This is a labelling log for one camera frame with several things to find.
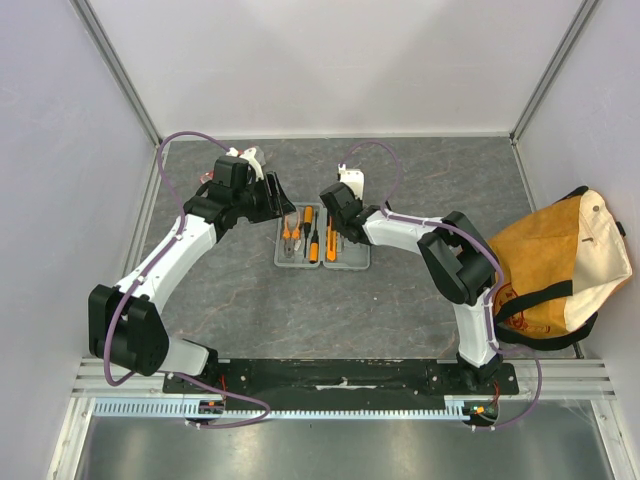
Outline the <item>orange handled large screwdriver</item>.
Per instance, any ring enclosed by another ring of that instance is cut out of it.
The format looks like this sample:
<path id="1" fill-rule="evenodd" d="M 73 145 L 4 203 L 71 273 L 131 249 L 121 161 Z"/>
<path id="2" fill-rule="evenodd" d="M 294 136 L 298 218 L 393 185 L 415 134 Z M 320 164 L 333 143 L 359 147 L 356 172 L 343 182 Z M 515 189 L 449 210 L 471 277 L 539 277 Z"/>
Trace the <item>orange handled large screwdriver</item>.
<path id="1" fill-rule="evenodd" d="M 313 221 L 313 231 L 311 236 L 311 242 L 309 247 L 309 262 L 315 264 L 319 259 L 319 233 L 318 233 L 318 216 L 319 213 L 315 212 Z"/>

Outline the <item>orange pliers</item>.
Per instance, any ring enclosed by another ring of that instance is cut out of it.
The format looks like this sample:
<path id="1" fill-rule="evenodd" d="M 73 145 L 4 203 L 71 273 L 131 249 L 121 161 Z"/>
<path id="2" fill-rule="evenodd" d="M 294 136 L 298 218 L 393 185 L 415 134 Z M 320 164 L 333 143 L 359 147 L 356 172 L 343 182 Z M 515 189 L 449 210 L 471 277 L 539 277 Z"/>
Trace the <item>orange pliers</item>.
<path id="1" fill-rule="evenodd" d="M 297 208 L 294 213 L 286 215 L 281 226 L 280 259 L 285 264 L 301 264 L 302 256 L 302 211 Z"/>

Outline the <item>orange handled small screwdriver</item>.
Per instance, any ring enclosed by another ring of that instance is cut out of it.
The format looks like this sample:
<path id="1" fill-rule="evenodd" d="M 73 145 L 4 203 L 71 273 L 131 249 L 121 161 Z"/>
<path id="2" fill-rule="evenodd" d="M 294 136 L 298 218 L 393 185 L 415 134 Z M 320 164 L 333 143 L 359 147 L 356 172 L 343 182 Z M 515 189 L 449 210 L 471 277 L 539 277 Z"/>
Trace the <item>orange handled small screwdriver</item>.
<path id="1" fill-rule="evenodd" d="M 314 218 L 314 209 L 312 206 L 308 205 L 304 208 L 303 212 L 303 236 L 304 236 L 304 248 L 303 248 L 303 256 L 307 257 L 307 247 L 309 244 L 309 236 L 311 233 L 311 227 Z"/>

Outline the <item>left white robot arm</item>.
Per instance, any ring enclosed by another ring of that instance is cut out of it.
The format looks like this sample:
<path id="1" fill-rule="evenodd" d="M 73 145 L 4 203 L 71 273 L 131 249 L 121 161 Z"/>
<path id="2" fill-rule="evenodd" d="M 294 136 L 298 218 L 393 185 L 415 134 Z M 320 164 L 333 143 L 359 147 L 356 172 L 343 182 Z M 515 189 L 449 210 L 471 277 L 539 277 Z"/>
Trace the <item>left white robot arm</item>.
<path id="1" fill-rule="evenodd" d="M 256 224 L 295 211 L 278 176 L 268 171 L 252 183 L 209 181 L 189 199 L 151 254 L 113 287 L 98 285 L 88 298 L 90 353 L 134 373 L 185 374 L 196 391 L 220 380 L 213 351 L 168 335 L 162 311 L 191 267 L 220 242 L 240 218 Z"/>

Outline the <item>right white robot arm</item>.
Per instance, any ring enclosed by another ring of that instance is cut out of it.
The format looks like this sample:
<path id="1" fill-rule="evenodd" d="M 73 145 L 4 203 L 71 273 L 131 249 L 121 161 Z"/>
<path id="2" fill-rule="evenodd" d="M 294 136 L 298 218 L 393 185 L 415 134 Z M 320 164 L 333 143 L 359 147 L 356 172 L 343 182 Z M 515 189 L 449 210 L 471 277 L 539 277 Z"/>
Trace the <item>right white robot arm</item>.
<path id="1" fill-rule="evenodd" d="M 342 207 L 326 202 L 325 207 L 335 229 L 351 242 L 421 256 L 437 290 L 453 304 L 460 386 L 473 394 L 489 387 L 502 362 L 491 313 L 499 263 L 466 216 L 422 218 L 359 200 Z"/>

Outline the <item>orange utility knife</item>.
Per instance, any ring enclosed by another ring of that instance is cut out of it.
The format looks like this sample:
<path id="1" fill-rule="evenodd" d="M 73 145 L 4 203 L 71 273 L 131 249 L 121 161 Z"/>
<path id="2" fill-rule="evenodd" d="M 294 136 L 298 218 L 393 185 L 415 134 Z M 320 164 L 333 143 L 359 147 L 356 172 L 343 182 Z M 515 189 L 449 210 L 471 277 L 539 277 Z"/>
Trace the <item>orange utility knife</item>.
<path id="1" fill-rule="evenodd" d="M 337 260 L 337 235 L 338 233 L 334 228 L 334 219 L 329 215 L 326 229 L 326 260 L 329 262 Z"/>

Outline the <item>grey plastic tool case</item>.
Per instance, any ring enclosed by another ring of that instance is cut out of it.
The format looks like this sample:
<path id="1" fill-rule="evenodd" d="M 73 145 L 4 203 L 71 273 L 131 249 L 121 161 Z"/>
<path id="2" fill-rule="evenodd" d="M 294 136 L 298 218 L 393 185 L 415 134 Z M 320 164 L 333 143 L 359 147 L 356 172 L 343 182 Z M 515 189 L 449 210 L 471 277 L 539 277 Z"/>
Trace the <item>grey plastic tool case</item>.
<path id="1" fill-rule="evenodd" d="M 371 249 L 368 245 L 354 244 L 347 240 L 345 237 L 337 235 L 337 260 L 335 262 L 329 262 L 326 260 L 326 229 L 327 229 L 327 217 L 329 216 L 326 208 L 321 203 L 295 203 L 296 208 L 300 208 L 302 211 L 302 228 L 303 228 L 303 212 L 304 208 L 308 205 L 312 206 L 315 212 L 319 213 L 318 216 L 318 233 L 319 233 L 319 259 L 315 264 L 309 262 L 309 247 L 311 242 L 311 236 L 313 231 L 313 223 L 311 227 L 311 233 L 309 236 L 309 244 L 307 247 L 307 257 L 303 256 L 304 248 L 304 236 L 302 230 L 302 256 L 303 260 L 301 264 L 285 264 L 281 259 L 279 253 L 281 246 L 281 226 L 283 217 L 277 227 L 277 236 L 274 250 L 274 264 L 276 267 L 289 268 L 289 269 L 315 269 L 320 266 L 324 266 L 329 270 L 344 270 L 344 271 L 363 271 L 369 268 L 371 264 Z"/>

